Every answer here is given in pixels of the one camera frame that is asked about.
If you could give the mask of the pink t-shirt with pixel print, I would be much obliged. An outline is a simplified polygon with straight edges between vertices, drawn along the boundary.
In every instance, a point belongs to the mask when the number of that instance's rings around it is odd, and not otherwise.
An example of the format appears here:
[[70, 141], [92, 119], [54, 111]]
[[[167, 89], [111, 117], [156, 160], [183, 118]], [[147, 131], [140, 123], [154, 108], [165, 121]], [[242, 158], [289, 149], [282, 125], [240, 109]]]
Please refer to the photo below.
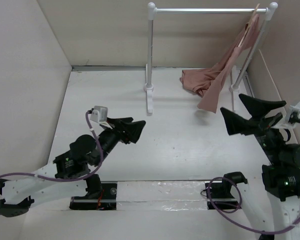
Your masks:
[[236, 39], [223, 55], [221, 60], [211, 68], [184, 69], [180, 81], [184, 89], [194, 92], [201, 97], [197, 107], [201, 110], [216, 113], [219, 96], [225, 85], [226, 79], [241, 53], [251, 48], [259, 35], [259, 19], [256, 14], [241, 47], [238, 47], [246, 25], [237, 35]]

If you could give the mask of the wooden clothes hanger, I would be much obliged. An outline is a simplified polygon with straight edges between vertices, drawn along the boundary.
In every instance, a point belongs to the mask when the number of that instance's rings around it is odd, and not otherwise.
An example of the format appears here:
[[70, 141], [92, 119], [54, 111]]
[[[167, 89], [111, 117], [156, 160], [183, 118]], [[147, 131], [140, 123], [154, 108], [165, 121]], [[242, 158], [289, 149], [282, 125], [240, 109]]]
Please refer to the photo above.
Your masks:
[[258, 3], [258, 4], [256, 5], [256, 7], [255, 7], [255, 9], [254, 9], [254, 11], [253, 11], [253, 13], [252, 13], [250, 19], [249, 19], [249, 22], [247, 23], [247, 25], [246, 25], [246, 27], [245, 27], [244, 34], [242, 35], [242, 38], [240, 39], [240, 41], [239, 41], [237, 47], [241, 47], [241, 46], [242, 46], [242, 43], [243, 43], [243, 41], [244, 41], [244, 39], [245, 39], [245, 37], [246, 37], [246, 35], [247, 35], [247, 33], [248, 33], [250, 27], [251, 27], [253, 18], [254, 18], [254, 16], [257, 14], [257, 10], [258, 10], [259, 6], [260, 6], [260, 3]]

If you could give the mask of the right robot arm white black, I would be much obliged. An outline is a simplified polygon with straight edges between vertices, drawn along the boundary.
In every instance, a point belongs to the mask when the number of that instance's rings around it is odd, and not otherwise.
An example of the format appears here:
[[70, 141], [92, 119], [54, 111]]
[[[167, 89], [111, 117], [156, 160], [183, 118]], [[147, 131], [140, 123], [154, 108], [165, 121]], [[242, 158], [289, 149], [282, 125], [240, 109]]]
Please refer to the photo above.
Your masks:
[[300, 124], [300, 101], [289, 106], [286, 115], [268, 114], [286, 105], [245, 94], [238, 96], [251, 115], [245, 119], [224, 107], [220, 109], [228, 134], [253, 135], [269, 160], [262, 165], [261, 178], [270, 201], [273, 220], [268, 220], [241, 172], [223, 176], [221, 191], [234, 197], [247, 217], [248, 231], [258, 240], [300, 240], [300, 144], [289, 143], [280, 130], [291, 137], [290, 130]]

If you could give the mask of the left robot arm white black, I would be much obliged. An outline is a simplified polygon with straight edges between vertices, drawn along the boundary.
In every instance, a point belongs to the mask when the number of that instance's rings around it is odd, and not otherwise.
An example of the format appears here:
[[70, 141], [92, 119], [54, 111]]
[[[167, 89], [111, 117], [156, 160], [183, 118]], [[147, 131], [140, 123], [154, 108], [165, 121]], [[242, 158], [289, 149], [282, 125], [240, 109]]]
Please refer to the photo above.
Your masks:
[[0, 216], [17, 217], [38, 205], [68, 197], [99, 198], [103, 187], [97, 171], [118, 143], [136, 144], [146, 121], [108, 118], [102, 132], [79, 136], [69, 150], [32, 173], [0, 175]]

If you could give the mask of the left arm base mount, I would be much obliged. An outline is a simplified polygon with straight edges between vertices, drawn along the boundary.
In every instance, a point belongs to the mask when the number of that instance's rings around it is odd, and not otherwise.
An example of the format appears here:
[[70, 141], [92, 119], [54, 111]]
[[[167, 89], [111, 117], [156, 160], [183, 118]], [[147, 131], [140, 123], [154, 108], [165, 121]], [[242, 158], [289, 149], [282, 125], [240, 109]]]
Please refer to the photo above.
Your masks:
[[117, 181], [101, 181], [98, 174], [87, 178], [85, 196], [74, 196], [69, 209], [76, 211], [114, 211], [117, 209]]

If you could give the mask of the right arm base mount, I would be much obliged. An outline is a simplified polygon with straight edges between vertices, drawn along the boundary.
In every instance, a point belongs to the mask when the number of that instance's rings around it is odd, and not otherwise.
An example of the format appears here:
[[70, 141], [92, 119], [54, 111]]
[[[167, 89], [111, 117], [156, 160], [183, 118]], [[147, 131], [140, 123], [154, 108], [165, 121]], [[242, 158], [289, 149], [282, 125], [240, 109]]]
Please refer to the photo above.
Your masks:
[[224, 179], [218, 179], [211, 183], [205, 183], [205, 189], [200, 194], [207, 199], [208, 210], [214, 210], [218, 207], [223, 213], [230, 214], [239, 210], [239, 202], [231, 194], [232, 185]]

